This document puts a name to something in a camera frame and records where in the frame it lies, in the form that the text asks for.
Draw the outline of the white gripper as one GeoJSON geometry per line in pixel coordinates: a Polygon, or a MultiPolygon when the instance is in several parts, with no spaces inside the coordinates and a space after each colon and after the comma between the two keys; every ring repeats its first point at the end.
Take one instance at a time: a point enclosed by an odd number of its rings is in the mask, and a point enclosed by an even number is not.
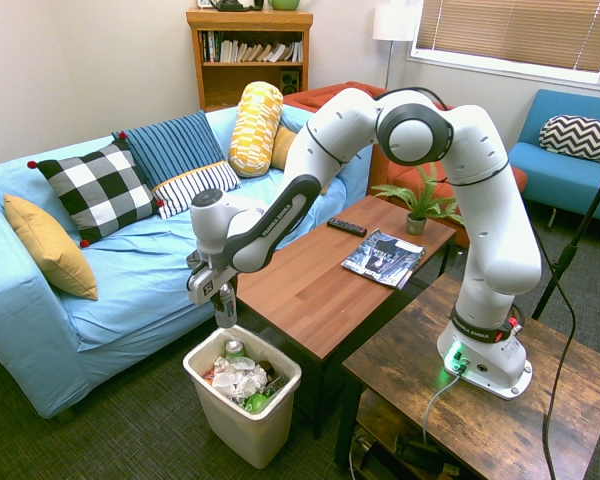
{"type": "Polygon", "coordinates": [[[215,316],[222,313],[221,294],[217,292],[230,281],[234,295],[238,291],[238,271],[231,267],[210,268],[207,264],[197,264],[187,281],[189,299],[196,305],[202,305],[210,299],[215,309],[215,316]]]}

